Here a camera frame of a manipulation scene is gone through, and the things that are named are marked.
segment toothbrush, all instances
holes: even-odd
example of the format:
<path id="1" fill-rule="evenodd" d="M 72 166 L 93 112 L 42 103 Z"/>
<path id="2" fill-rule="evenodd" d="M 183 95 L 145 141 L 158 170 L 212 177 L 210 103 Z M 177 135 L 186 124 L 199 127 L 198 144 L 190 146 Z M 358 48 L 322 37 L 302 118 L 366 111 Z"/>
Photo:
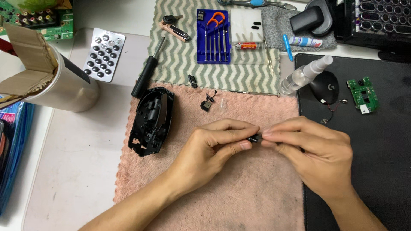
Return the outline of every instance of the toothbrush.
<path id="1" fill-rule="evenodd" d="M 265 6 L 276 6 L 276 7 L 280 7 L 283 9 L 297 10 L 297 8 L 291 4 L 284 3 L 284 2 L 269 2 L 267 0 L 249 0 L 245 2 L 233 1 L 233 0 L 217 0 L 217 2 L 223 5 L 239 5 L 239 6 L 252 7 L 252 8 L 265 7 Z"/>

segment hand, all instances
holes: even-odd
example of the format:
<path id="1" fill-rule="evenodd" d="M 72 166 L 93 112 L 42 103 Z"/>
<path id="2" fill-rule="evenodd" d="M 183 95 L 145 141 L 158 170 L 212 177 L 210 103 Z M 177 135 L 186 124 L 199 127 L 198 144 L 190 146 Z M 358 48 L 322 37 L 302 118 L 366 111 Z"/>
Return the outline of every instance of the hand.
<path id="1" fill-rule="evenodd" d="M 182 196 L 205 185 L 231 156 L 251 149 L 252 144 L 245 139 L 259 130 L 259 126 L 230 119 L 195 127 L 166 171 L 177 195 Z"/>
<path id="2" fill-rule="evenodd" d="M 347 134 L 302 116 L 273 125 L 263 139 L 261 145 L 287 157 L 302 181 L 324 200 L 353 192 L 353 151 Z"/>

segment screwdriver handle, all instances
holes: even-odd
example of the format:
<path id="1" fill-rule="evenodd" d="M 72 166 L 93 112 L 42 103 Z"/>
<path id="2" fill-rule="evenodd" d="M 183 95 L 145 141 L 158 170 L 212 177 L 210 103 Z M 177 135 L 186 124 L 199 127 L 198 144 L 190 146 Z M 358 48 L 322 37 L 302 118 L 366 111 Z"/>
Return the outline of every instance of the screwdriver handle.
<path id="1" fill-rule="evenodd" d="M 137 83 L 135 84 L 131 95 L 137 99 L 140 99 L 144 92 L 147 90 L 148 81 L 151 79 L 154 68 L 157 66 L 158 60 L 150 56 L 145 63 L 143 72 L 141 73 Z"/>

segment black screwdriver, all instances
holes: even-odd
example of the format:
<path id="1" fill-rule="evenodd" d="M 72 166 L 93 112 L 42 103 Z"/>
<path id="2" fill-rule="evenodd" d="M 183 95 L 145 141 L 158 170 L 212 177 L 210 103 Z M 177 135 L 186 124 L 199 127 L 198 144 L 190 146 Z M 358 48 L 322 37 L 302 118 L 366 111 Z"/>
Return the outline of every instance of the black screwdriver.
<path id="1" fill-rule="evenodd" d="M 151 79 L 154 68 L 157 66 L 157 63 L 158 63 L 157 58 L 158 58 L 161 46 L 163 46 L 165 39 L 166 39 L 165 37 L 161 38 L 161 41 L 157 45 L 154 55 L 148 57 L 147 62 L 145 63 L 143 72 L 141 73 L 139 79 L 137 80 L 136 85 L 133 88 L 133 91 L 131 92 L 131 95 L 133 97 L 140 99 L 143 96 L 144 92 L 147 90 L 148 81 Z"/>

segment black mouse pad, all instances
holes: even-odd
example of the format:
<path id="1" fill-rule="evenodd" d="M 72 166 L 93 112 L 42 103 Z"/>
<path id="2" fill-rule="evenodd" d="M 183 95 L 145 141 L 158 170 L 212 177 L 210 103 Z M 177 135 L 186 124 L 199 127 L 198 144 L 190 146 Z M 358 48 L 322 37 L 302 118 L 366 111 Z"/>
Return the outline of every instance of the black mouse pad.
<path id="1" fill-rule="evenodd" d="M 321 55 L 297 54 L 295 68 Z M 411 230 L 411 66 L 357 58 L 333 57 L 326 68 L 336 75 L 340 104 L 328 127 L 351 137 L 354 188 L 370 210 L 390 230 Z M 347 80 L 370 77 L 380 107 L 370 114 L 355 108 Z M 316 122 L 331 112 L 313 96 L 309 86 L 297 91 L 301 116 Z M 327 204 L 303 187 L 306 231 L 339 230 Z"/>

